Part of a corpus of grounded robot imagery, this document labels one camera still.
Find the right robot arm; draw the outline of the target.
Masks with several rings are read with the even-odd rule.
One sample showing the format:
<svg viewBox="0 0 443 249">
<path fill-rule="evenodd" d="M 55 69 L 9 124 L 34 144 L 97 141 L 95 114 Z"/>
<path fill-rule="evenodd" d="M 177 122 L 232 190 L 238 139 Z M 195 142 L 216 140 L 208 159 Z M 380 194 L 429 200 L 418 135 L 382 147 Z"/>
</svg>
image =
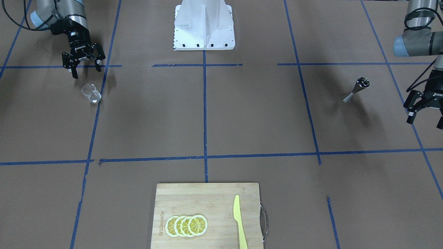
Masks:
<svg viewBox="0 0 443 249">
<path fill-rule="evenodd" d="M 71 50 L 62 53 L 62 66 L 73 78 L 78 79 L 76 68 L 83 61 L 93 60 L 96 71 L 101 72 L 106 55 L 100 44 L 91 41 L 82 0 L 38 0 L 30 18 L 37 30 L 67 36 Z"/>
</svg>

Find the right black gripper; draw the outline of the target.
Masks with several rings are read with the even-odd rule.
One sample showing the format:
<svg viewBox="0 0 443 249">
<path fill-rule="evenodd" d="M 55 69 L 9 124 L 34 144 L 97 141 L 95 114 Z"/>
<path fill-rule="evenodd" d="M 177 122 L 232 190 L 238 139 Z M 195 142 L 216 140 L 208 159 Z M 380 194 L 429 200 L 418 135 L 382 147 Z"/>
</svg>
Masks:
<svg viewBox="0 0 443 249">
<path fill-rule="evenodd" d="M 101 72 L 102 61 L 106 59 L 106 55 L 101 44 L 91 43 L 89 31 L 80 30 L 66 35 L 71 51 L 62 53 L 62 66 L 71 71 L 72 77 L 79 78 L 76 68 L 84 60 L 94 60 L 95 70 Z"/>
</svg>

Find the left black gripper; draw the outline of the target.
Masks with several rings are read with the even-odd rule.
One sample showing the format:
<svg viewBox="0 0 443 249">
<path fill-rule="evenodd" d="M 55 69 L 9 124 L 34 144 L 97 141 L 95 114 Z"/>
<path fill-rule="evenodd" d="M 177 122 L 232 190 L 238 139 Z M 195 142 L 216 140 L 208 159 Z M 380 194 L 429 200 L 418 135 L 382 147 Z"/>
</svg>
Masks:
<svg viewBox="0 0 443 249">
<path fill-rule="evenodd" d="M 414 90 L 414 85 L 407 89 L 409 95 L 404 102 L 404 107 L 408 111 L 407 123 L 413 124 L 416 114 L 424 108 L 438 109 L 442 113 L 442 75 L 442 71 L 432 70 L 430 77 L 421 81 L 421 83 L 426 83 L 424 91 Z M 439 119 L 436 128 L 443 130 L 443 117 Z"/>
</svg>

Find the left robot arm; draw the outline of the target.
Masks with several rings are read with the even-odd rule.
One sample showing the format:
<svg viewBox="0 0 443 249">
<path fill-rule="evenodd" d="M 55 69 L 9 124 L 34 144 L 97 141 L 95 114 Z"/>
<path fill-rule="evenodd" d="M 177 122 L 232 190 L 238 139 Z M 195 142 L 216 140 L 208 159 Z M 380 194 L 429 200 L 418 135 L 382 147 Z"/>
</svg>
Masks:
<svg viewBox="0 0 443 249">
<path fill-rule="evenodd" d="M 442 112 L 443 68 L 442 31 L 432 31 L 432 22 L 442 22 L 441 0 L 410 0 L 404 18 L 404 31 L 395 38 L 393 52 L 396 57 L 436 56 L 436 59 L 407 88 L 404 102 L 407 123 L 413 124 L 417 113 L 424 108 Z"/>
</svg>

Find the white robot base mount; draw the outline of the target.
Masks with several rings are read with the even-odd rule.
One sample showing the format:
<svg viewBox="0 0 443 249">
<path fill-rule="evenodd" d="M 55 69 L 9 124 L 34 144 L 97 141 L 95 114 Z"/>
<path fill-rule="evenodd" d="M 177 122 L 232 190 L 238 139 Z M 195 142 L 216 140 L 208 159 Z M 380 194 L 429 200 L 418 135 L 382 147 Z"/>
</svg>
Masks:
<svg viewBox="0 0 443 249">
<path fill-rule="evenodd" d="M 224 0 L 183 0 L 174 14 L 174 50 L 235 49 L 233 11 Z"/>
</svg>

